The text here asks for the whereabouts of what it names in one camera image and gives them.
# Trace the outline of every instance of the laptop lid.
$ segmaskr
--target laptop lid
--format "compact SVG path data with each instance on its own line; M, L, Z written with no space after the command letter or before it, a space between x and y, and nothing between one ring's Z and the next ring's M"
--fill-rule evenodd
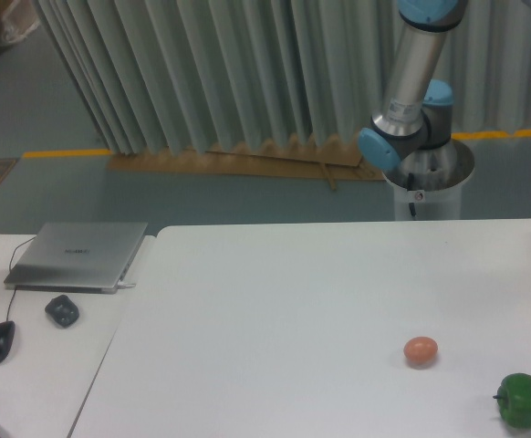
M145 223L47 223L4 280L34 290L113 292L144 236Z

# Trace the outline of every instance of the cable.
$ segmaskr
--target cable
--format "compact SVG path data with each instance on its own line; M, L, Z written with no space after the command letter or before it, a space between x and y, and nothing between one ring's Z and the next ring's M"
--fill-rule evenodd
M8 305L8 311L6 312L6 322L10 319L10 308L12 307L12 302L14 301L14 297L16 296L16 291L18 290L17 287L14 288L14 293L12 294L12 297L10 298L10 304Z
M16 251L18 251L18 248L22 245L26 245L28 242L31 242L35 240L35 237L33 237L32 239L28 239L26 242L23 242L22 244L20 244L19 246L17 246L15 249L14 249L14 252L12 253L12 257L10 257L10 264L8 265L8 269L12 272L12 261L14 260L14 256L16 255Z
M14 261L14 256L16 255L16 251L18 251L18 249L21 246L26 245L28 242L31 242L33 240L35 240L35 237L33 237L32 239L28 239L27 241L23 242L22 244L20 244L16 248L14 248L14 251L12 252L12 257L10 257L10 263L8 264L8 270L10 272L12 272L12 262ZM10 308L12 307L12 302L14 301L14 297L16 296L16 291L17 290L18 290L18 288L15 287L14 288L14 292L12 293L12 297L10 298L10 304L8 304L8 311L6 312L6 321L8 321L9 318L10 318Z

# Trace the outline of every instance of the laptop logo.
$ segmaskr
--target laptop logo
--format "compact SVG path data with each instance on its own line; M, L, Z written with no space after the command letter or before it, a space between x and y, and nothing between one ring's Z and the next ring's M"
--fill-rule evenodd
M66 249L65 254L89 254L90 249Z

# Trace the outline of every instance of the green bell pepper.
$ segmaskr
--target green bell pepper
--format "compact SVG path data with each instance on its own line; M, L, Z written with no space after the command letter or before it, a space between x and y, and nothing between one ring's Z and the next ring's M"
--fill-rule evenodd
M508 425L531 428L531 376L523 373L506 376L494 398Z

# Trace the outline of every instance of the cardboard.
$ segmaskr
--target cardboard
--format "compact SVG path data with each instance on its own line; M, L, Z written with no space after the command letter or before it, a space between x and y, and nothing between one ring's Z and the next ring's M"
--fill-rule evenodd
M294 133L290 136L286 147L277 146L272 139L267 139L261 147L252 151L245 142L239 142L231 151L224 151L216 143L209 150L211 152L234 153L237 155L253 155L269 158L282 158L285 160L298 160L303 162L324 162L326 164L338 164L341 166L358 166L361 154L357 147L357 132L352 139L345 143L337 134L333 134L318 147L314 141L314 135L310 135L306 144L300 144L298 136Z
M108 169L127 172L174 172L218 175L258 175L334 181L383 181L382 173L363 160L356 166L302 162L232 153L182 151L172 156L167 149L158 154L114 155Z

